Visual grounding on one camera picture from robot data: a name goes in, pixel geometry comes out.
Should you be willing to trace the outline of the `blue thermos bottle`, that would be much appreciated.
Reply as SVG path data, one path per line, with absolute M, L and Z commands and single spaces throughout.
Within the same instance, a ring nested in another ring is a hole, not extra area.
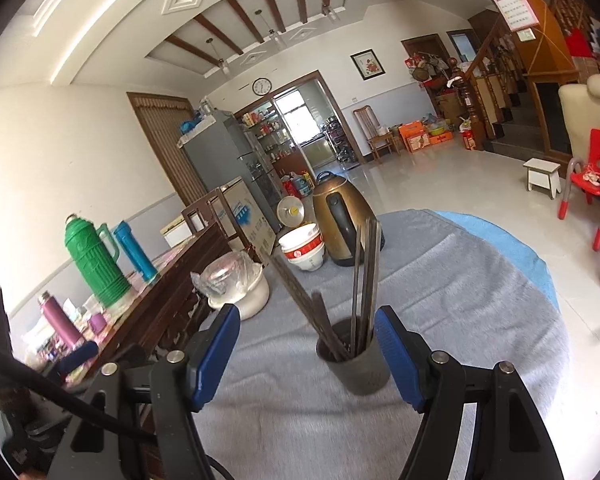
M 140 246 L 140 243 L 135 238 L 131 227 L 125 221 L 121 221 L 114 228 L 114 238 L 144 282 L 151 283 L 158 276 L 158 270 L 152 264 L 148 255 L 146 255 L 146 252 L 144 252 L 142 246 Z

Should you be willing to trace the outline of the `purple thermos bottle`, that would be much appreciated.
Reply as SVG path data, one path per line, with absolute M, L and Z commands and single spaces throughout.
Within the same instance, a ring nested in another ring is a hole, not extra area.
M 76 350 L 83 344 L 82 334 L 62 310 L 56 298 L 47 290 L 38 296 L 38 305 L 46 321 L 70 350 Z

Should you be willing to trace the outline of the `framed wall picture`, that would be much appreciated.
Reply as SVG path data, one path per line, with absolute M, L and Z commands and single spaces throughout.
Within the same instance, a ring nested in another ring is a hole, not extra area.
M 372 49 L 351 54 L 350 58 L 363 80 L 369 80 L 386 73 Z

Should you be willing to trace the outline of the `wall calendar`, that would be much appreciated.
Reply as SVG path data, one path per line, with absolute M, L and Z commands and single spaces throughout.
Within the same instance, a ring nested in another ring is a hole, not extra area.
M 512 32 L 519 32 L 540 24 L 528 0 L 493 1 Z

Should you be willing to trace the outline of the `white chest freezer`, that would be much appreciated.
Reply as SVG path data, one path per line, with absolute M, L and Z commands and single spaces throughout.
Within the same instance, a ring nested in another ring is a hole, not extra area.
M 252 248 L 258 258 L 271 255 L 276 235 L 242 178 L 220 187 L 224 200 L 215 198 L 212 207 L 234 250 Z

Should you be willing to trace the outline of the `dark carved wooden chair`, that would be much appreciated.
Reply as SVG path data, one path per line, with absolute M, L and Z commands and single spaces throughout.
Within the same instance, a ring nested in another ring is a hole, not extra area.
M 235 233 L 225 235 L 215 202 L 223 208 L 228 206 L 222 191 L 214 190 L 185 208 L 185 220 L 192 221 L 195 214 L 200 214 L 210 224 L 172 249 L 154 282 L 142 290 L 130 289 L 121 298 L 121 304 L 102 310 L 107 325 L 95 336 L 97 356 L 71 372 L 66 378 L 67 386 L 84 384 L 106 361 L 133 344 L 151 354 L 158 349 L 180 348 L 189 341 L 211 312 L 207 300 L 196 291 L 190 274 L 201 273 L 229 252 L 231 240 L 242 240 L 245 251 L 258 261 L 272 254 L 276 236 L 272 235 L 268 242 L 252 242 L 246 237 L 247 229 L 237 222 L 239 216 L 235 211 L 226 214 Z

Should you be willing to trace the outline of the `dark metal utensil holder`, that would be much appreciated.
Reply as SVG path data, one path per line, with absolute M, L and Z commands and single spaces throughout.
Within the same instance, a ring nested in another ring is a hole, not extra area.
M 318 338 L 316 354 L 332 374 L 355 396 L 369 396 L 387 385 L 390 370 L 375 336 L 357 356 L 336 358 L 322 337 Z

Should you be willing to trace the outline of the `red white bowl stack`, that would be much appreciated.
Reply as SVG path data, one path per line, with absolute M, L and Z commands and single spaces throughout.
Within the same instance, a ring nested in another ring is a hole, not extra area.
M 298 226 L 283 235 L 279 247 L 288 262 L 302 271 L 316 271 L 325 260 L 326 246 L 315 222 Z

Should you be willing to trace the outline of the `wooden chair by wall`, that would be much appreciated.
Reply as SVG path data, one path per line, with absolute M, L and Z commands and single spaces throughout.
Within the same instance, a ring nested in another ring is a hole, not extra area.
M 396 138 L 387 127 L 381 125 L 376 114 L 369 105 L 354 110 L 353 116 L 365 136 L 375 162 L 381 162 L 381 150 L 387 150 L 389 153 L 392 151 L 397 153 L 399 151 L 398 144 L 396 144 Z

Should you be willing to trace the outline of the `small white stool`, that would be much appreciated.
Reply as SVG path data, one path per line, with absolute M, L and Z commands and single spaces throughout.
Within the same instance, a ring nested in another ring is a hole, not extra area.
M 524 162 L 526 170 L 526 187 L 529 192 L 534 188 L 542 188 L 550 193 L 554 200 L 562 192 L 562 182 L 560 182 L 559 169 L 557 162 L 550 162 L 540 158 L 530 158 Z

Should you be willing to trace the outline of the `dark chopstick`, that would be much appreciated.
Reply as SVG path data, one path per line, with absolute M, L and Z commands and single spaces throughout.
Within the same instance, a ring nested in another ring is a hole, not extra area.
M 360 324 L 358 324 L 358 345 L 356 350 L 362 353 L 367 344 L 370 310 L 374 302 L 374 279 L 376 271 L 377 221 L 367 218 L 365 221 L 363 286 L 361 294 Z
M 351 359 L 349 348 L 338 336 L 330 322 L 323 296 L 317 290 L 311 292 L 311 311 L 318 335 L 317 355 L 327 362 L 349 361 Z
M 350 323 L 350 351 L 352 358 L 356 357 L 356 333 L 358 332 L 358 281 L 360 280 L 360 260 L 362 255 L 362 232 L 356 230 L 354 245 L 354 266 L 352 281 L 352 304 L 351 304 L 351 323 Z
M 379 259 L 379 253 L 380 253 L 380 242 L 381 242 L 381 227 L 380 224 L 378 222 L 378 220 L 376 218 L 374 218 L 377 221 L 377 245 L 376 245 L 376 271 L 375 271 L 375 279 L 374 279 L 374 302 L 373 302 L 373 307 L 375 304 L 375 297 L 376 297 L 376 290 L 377 290 L 377 274 L 378 274 L 378 259 Z M 368 324 L 368 333 L 367 333 L 367 344 L 368 341 L 370 340 L 370 324 Z

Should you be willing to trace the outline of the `green thermos jug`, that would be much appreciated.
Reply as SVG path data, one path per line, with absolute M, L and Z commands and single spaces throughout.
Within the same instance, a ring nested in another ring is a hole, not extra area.
M 105 308 L 116 304 L 131 288 L 118 266 L 120 249 L 106 223 L 98 228 L 76 214 L 65 225 L 65 246 L 94 296 Z

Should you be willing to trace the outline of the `red plastic child chair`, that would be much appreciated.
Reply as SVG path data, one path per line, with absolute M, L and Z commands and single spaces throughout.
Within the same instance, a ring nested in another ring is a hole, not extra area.
M 571 191 L 577 188 L 585 195 L 586 202 L 591 205 L 594 198 L 600 198 L 600 129 L 592 129 L 588 144 L 588 159 L 573 157 L 567 167 L 566 186 L 560 201 L 557 217 L 566 218 Z M 600 250 L 600 222 L 594 236 L 592 248 Z

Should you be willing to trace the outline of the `white bowl with plastic bag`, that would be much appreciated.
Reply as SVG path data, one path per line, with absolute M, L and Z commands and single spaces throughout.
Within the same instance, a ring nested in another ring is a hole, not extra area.
M 242 321 L 258 314 L 270 298 L 264 267 L 243 250 L 222 255 L 201 274 L 192 272 L 190 278 L 211 309 L 221 310 L 226 304 L 234 304 Z

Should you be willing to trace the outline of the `round wall clock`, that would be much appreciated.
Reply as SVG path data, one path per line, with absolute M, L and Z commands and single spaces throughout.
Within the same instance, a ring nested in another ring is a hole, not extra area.
M 251 90 L 256 96 L 267 96 L 273 90 L 272 81 L 265 77 L 259 77 L 253 81 Z

